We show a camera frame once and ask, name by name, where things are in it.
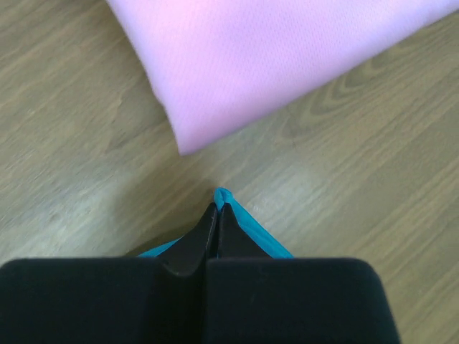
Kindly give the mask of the teal polo shirt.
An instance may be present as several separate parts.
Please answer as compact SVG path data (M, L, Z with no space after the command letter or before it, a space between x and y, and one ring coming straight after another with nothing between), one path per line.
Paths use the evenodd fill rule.
M226 257L293 258L225 188L215 190L213 202L188 233L139 256L157 258L170 267L176 265L184 269L208 259Z

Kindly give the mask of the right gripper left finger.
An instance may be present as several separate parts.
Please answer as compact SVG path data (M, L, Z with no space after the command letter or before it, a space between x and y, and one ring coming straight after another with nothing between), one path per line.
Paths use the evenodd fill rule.
M200 343L205 262L217 226L157 257L17 259L1 268L3 343Z

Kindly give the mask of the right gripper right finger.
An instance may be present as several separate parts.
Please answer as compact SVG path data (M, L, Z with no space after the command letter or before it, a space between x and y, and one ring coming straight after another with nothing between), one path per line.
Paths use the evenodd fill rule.
M208 343L399 343L379 275L352 258L275 259L222 207L207 262Z

